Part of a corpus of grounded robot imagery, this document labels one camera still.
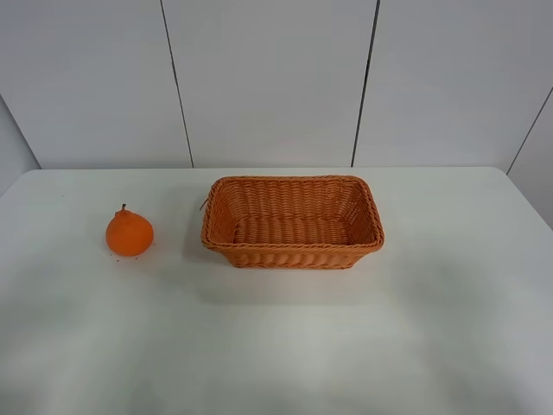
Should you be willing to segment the orange with stem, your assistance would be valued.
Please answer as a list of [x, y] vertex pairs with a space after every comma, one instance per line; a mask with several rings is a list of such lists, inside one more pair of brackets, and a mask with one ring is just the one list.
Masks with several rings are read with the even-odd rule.
[[105, 242], [115, 254], [136, 257], [146, 252], [154, 240], [154, 228], [148, 220], [122, 207], [105, 230]]

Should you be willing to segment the orange wicker basket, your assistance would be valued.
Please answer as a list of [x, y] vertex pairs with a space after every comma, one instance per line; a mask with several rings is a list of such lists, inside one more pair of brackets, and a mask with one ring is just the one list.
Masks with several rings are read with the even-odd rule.
[[357, 176], [227, 176], [205, 205], [203, 246], [238, 268], [343, 270], [385, 243]]

